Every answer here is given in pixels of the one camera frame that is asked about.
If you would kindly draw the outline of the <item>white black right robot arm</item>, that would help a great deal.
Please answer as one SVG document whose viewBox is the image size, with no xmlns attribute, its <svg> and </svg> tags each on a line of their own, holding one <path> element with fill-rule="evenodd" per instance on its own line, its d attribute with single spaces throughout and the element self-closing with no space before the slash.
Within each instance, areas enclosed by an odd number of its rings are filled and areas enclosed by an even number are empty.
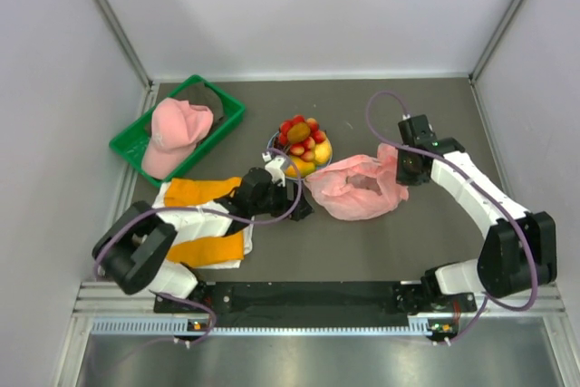
<svg viewBox="0 0 580 387">
<path fill-rule="evenodd" d="M 424 115 L 406 115 L 398 124 L 396 181 L 419 186 L 430 181 L 448 192 L 483 236 L 477 258 L 436 266 L 421 278 L 425 304 L 446 309 L 457 295 L 482 293 L 504 307 L 504 298 L 527 291 L 523 312 L 538 289 L 556 280 L 556 222 L 533 213 L 498 188 L 453 138 L 440 139 Z"/>
</svg>

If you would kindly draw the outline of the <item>pink plastic bag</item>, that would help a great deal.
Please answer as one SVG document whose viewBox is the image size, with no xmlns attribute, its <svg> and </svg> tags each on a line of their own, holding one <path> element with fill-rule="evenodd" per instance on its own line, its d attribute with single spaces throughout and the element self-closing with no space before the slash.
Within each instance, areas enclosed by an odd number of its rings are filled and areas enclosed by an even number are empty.
<svg viewBox="0 0 580 387">
<path fill-rule="evenodd" d="M 304 184 L 333 218 L 377 218 L 409 199 L 408 188 L 396 181 L 397 158 L 397 149 L 382 143 L 375 157 L 359 154 L 336 161 L 307 176 Z"/>
</svg>

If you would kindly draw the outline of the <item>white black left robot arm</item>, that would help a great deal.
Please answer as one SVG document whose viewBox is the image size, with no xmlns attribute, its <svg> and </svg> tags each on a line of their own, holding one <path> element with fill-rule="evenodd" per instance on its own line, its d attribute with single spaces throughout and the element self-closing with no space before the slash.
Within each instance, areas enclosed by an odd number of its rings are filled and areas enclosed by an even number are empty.
<svg viewBox="0 0 580 387">
<path fill-rule="evenodd" d="M 194 273 L 204 242 L 243 241 L 261 215 L 277 223 L 314 211 L 301 183 L 275 181 L 266 169 L 223 180 L 215 193 L 209 188 L 208 181 L 174 179 L 155 206 L 133 203 L 94 246 L 96 267 L 126 295 L 171 295 L 184 310 L 196 311 L 206 298 Z"/>
</svg>

